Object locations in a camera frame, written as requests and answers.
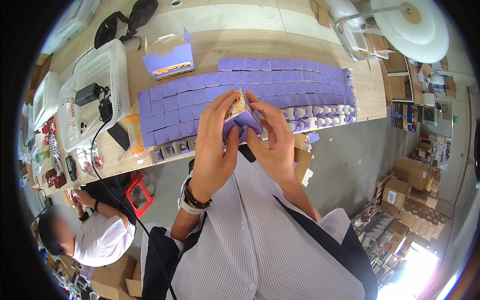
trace black backpack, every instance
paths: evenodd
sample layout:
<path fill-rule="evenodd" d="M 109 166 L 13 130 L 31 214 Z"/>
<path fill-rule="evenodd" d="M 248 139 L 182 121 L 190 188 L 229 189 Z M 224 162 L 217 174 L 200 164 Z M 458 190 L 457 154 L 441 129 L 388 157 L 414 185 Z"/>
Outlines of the black backpack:
<path fill-rule="evenodd" d="M 127 34 L 119 39 L 123 43 L 137 33 L 137 28 L 147 24 L 157 8 L 157 0 L 138 0 L 133 5 L 129 18 L 125 17 L 121 12 L 114 12 L 102 22 L 96 31 L 95 49 L 100 48 L 103 44 L 115 38 L 115 34 L 117 33 L 117 18 L 128 24 Z"/>

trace concrete floor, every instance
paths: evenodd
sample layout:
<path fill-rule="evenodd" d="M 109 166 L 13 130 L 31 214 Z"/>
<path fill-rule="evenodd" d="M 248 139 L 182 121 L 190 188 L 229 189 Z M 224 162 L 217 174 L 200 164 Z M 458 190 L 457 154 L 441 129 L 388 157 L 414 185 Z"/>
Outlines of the concrete floor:
<path fill-rule="evenodd" d="M 314 159 L 310 163 L 313 176 L 304 190 L 321 215 L 337 207 L 343 207 L 349 216 L 358 213 L 372 198 L 377 179 L 391 170 L 397 156 L 412 153 L 419 139 L 418 133 L 391 127 L 390 109 L 385 119 L 322 129 L 317 133 L 320 140 L 312 144 Z M 145 169 L 150 177 L 147 189 L 155 194 L 156 200 L 141 218 L 143 223 L 173 224 L 190 160 L 185 158 Z M 135 196 L 138 202 L 142 201 L 142 195 Z M 135 239 L 127 251 L 136 259 L 140 258 L 142 235 L 142 229 L 137 226 Z"/>

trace red plastic stool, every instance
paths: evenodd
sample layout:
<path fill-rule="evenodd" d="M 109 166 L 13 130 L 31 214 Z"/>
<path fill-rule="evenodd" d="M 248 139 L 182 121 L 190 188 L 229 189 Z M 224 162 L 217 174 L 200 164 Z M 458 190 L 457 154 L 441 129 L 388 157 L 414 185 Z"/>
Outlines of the red plastic stool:
<path fill-rule="evenodd" d="M 123 192 L 127 196 L 128 201 L 130 201 L 130 204 L 133 206 L 133 210 L 135 211 L 135 214 L 139 219 L 144 215 L 144 213 L 147 211 L 147 209 L 150 207 L 150 205 L 152 205 L 153 201 L 155 200 L 155 195 L 153 196 L 150 195 L 150 193 L 148 192 L 147 188 L 144 185 L 143 179 L 144 179 L 144 175 L 141 172 L 136 172 L 130 178 L 130 183 L 123 189 Z M 138 209 L 138 207 L 136 207 L 132 202 L 132 192 L 136 186 L 140 187 L 140 189 L 145 195 L 145 198 L 147 199 L 147 202 L 141 209 Z"/>

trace white striped shirt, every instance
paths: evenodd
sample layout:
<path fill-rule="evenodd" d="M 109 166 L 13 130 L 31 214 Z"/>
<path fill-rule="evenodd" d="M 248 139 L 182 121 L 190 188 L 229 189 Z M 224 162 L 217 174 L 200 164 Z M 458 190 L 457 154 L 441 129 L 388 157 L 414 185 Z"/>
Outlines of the white striped shirt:
<path fill-rule="evenodd" d="M 285 200 L 258 162 L 249 163 L 239 152 L 233 174 L 206 209 L 197 244 L 176 268 L 171 285 L 178 299 L 364 299 L 362 283 L 272 195 L 309 218 Z M 350 220 L 339 208 L 317 224 L 341 244 Z M 175 243 L 181 252 L 182 243 Z M 142 280 L 147 251 L 144 234 Z"/>

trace white t-shirt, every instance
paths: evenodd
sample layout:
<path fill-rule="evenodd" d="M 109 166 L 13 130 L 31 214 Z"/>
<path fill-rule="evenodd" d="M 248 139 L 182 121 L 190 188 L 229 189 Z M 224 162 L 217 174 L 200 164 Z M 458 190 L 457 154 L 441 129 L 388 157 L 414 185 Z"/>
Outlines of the white t-shirt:
<path fill-rule="evenodd" d="M 130 222 L 125 228 L 119 216 L 106 218 L 95 212 L 78 231 L 72 257 L 90 267 L 112 264 L 130 247 L 134 234 L 135 226 Z"/>

